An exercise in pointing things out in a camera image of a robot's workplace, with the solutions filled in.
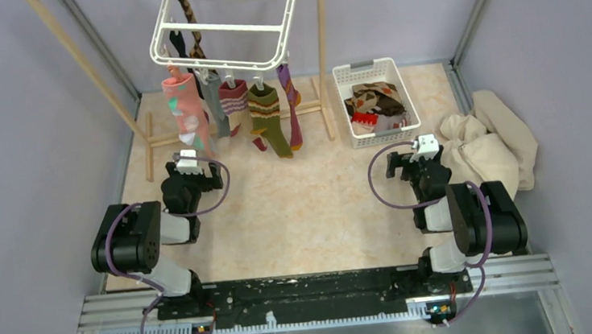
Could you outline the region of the white plastic sock hanger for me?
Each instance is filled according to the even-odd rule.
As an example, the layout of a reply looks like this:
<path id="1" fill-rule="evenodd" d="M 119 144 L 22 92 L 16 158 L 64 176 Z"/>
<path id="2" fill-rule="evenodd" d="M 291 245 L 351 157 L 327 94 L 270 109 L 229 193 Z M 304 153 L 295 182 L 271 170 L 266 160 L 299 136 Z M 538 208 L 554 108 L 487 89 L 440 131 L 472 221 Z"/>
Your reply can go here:
<path id="1" fill-rule="evenodd" d="M 199 0 L 189 0 L 191 4 L 196 3 Z M 242 2 L 243 0 L 217 0 L 217 1 L 235 1 Z M 270 2 L 274 0 L 262 0 L 264 2 Z M 297 0 L 281 0 L 284 5 L 282 6 L 282 16 L 278 23 L 268 24 L 248 24 L 242 21 L 234 21 L 232 23 L 208 23 L 206 21 L 197 20 L 193 23 L 186 22 L 175 22 L 172 20 L 170 15 L 170 9 L 172 6 L 179 6 L 179 0 L 161 0 L 159 4 L 159 11 L 155 22 L 155 27 L 152 33 L 150 42 L 149 52 L 151 60 L 158 65 L 175 65 L 183 68 L 194 68 L 194 69 L 223 69 L 230 71 L 250 71 L 250 72 L 264 72 L 272 70 L 278 64 L 282 63 L 282 60 L 286 57 L 288 48 L 289 35 L 292 25 L 292 18 L 295 12 Z M 188 32 L 189 34 L 200 33 L 201 35 L 207 35 L 210 32 L 220 33 L 239 33 L 241 35 L 249 35 L 250 37 L 256 37 L 261 35 L 274 35 L 277 40 L 274 44 L 272 55 L 268 59 L 261 60 L 231 60 L 229 58 L 182 58 L 175 57 L 163 52 L 163 41 L 167 37 L 170 31 L 182 31 Z"/>

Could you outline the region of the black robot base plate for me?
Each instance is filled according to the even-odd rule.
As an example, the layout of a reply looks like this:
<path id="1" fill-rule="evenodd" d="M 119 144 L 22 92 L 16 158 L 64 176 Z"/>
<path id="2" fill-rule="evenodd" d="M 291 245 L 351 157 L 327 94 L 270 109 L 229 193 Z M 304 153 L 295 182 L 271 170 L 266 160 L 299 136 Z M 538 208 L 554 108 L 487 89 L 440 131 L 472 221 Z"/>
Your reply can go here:
<path id="1" fill-rule="evenodd" d="M 194 318 L 189 334 L 248 334 L 396 320 L 441 324 L 457 312 L 469 273 L 433 273 L 428 265 L 393 266 L 282 278 L 218 282 L 163 297 L 159 320 Z"/>

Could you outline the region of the maroon striped beige sock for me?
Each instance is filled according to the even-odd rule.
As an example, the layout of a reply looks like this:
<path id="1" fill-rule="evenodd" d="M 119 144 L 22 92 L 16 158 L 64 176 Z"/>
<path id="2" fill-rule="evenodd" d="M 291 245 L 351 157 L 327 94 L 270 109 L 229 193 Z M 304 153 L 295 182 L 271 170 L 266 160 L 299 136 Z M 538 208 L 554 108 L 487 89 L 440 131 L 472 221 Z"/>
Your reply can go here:
<path id="1" fill-rule="evenodd" d="M 218 89 L 221 107 L 230 124 L 231 137 L 235 137 L 243 126 L 250 123 L 246 82 L 236 80 L 234 84 L 234 87 L 230 87 L 227 83 L 223 83 Z"/>

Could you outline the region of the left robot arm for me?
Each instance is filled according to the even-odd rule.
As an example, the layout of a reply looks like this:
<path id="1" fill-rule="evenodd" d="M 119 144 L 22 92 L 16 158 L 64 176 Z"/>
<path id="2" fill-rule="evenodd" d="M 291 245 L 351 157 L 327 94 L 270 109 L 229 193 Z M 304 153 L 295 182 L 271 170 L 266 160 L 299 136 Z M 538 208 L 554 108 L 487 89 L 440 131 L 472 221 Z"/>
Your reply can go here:
<path id="1" fill-rule="evenodd" d="M 206 192 L 227 192 L 230 171 L 224 163 L 185 155 L 168 162 L 168 177 L 161 183 L 162 198 L 135 204 L 113 204 L 106 209 L 91 249 L 92 267 L 142 282 L 155 290 L 156 307 L 177 307 L 188 316 L 200 315 L 209 301 L 202 283 L 191 269 L 161 254 L 162 245 L 197 242 L 201 216 L 199 208 Z"/>

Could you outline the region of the olive green striped sock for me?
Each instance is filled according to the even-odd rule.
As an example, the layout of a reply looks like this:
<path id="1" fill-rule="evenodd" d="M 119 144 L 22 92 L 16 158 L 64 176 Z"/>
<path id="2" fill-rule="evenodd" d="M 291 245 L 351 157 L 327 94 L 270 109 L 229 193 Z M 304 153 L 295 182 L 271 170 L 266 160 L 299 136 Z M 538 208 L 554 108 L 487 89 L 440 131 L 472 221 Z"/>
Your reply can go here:
<path id="1" fill-rule="evenodd" d="M 292 149 L 281 130 L 280 103 L 276 89 L 264 85 L 261 89 L 252 85 L 247 92 L 247 104 L 252 123 L 251 133 L 265 139 L 282 158 L 291 158 Z"/>

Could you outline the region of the purple maroon striped sock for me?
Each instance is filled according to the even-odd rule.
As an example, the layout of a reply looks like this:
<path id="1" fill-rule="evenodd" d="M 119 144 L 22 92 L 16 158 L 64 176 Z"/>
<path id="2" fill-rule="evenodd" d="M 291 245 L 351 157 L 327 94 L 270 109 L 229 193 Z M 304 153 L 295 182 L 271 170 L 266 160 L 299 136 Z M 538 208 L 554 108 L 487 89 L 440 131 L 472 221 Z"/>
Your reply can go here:
<path id="1" fill-rule="evenodd" d="M 279 78 L 279 83 L 282 86 L 284 93 L 286 94 L 287 103 L 290 112 L 290 149 L 298 151 L 304 144 L 302 129 L 298 121 L 296 107 L 301 102 L 301 94 L 298 92 L 294 84 L 292 83 L 292 76 L 290 75 L 289 66 L 287 64 L 281 64 L 276 69 L 276 74 Z"/>

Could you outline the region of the white plastic basket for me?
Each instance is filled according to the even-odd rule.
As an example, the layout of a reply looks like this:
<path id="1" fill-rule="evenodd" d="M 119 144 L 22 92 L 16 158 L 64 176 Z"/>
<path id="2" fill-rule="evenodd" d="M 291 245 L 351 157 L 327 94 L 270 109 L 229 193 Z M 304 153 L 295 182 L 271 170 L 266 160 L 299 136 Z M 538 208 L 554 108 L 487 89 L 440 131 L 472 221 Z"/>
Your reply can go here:
<path id="1" fill-rule="evenodd" d="M 406 140 L 420 130 L 420 115 L 393 59 L 341 65 L 332 74 L 353 148 Z"/>

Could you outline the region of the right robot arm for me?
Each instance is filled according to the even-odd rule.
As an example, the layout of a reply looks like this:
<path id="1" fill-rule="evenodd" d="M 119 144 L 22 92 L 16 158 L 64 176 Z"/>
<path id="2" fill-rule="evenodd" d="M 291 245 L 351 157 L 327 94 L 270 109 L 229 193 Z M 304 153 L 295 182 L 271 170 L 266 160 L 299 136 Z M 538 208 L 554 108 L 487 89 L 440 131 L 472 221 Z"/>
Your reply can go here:
<path id="1" fill-rule="evenodd" d="M 442 244 L 428 247 L 420 257 L 418 282 L 423 291 L 440 294 L 451 274 L 475 266 L 487 255 L 521 254 L 528 243 L 523 217 L 500 181 L 452 181 L 453 172 L 433 158 L 413 153 L 387 155 L 386 177 L 411 184 L 424 203 L 413 210 L 415 226 L 424 233 L 449 233 Z"/>

